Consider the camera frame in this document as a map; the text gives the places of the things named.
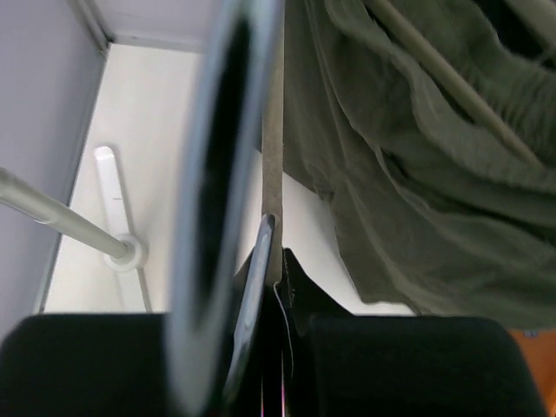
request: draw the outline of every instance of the olive green fabric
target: olive green fabric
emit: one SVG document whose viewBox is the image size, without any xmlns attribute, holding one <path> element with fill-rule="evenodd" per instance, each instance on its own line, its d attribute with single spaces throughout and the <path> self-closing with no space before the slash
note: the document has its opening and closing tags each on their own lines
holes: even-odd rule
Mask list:
<svg viewBox="0 0 556 417">
<path fill-rule="evenodd" d="M 556 328 L 556 75 L 505 50 L 471 0 L 392 1 L 535 169 L 469 122 L 372 1 L 287 1 L 286 172 L 329 202 L 363 301 Z"/>
</svg>

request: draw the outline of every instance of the metal pole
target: metal pole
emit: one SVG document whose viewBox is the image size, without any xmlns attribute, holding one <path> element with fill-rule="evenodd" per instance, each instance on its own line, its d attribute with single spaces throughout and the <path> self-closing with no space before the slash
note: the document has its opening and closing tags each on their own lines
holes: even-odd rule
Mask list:
<svg viewBox="0 0 556 417">
<path fill-rule="evenodd" d="M 33 189 L 4 168 L 0 168 L 0 203 L 113 258 L 122 258 L 130 251 L 125 243 L 118 241 L 60 202 Z"/>
</svg>

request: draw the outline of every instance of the white ceiling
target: white ceiling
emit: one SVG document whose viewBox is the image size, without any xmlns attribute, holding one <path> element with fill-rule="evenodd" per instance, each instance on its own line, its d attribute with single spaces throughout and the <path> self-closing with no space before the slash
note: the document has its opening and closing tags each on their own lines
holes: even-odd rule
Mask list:
<svg viewBox="0 0 556 417">
<path fill-rule="evenodd" d="M 95 0 L 117 43 L 199 50 L 222 0 Z"/>
</svg>

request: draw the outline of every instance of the gray strap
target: gray strap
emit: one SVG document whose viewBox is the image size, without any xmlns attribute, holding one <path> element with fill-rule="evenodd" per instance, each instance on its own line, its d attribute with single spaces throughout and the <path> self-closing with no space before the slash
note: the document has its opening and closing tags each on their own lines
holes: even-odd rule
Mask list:
<svg viewBox="0 0 556 417">
<path fill-rule="evenodd" d="M 267 111 L 262 121 L 262 214 L 276 217 L 267 272 L 267 284 L 270 285 L 281 279 L 283 135 L 284 30 L 281 24 L 276 37 L 276 58 L 268 90 Z"/>
<path fill-rule="evenodd" d="M 388 0 L 366 0 L 365 3 L 478 124 L 490 130 L 523 161 L 529 162 L 534 167 L 542 167 L 540 160 L 521 138 Z"/>
</svg>

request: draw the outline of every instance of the orange object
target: orange object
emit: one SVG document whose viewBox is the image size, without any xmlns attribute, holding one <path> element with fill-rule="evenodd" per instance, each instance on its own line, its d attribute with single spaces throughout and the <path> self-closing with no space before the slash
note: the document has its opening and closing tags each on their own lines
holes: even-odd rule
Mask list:
<svg viewBox="0 0 556 417">
<path fill-rule="evenodd" d="M 523 332 L 511 333 L 531 369 L 548 415 L 556 417 L 556 331 L 539 332 L 534 337 Z"/>
</svg>

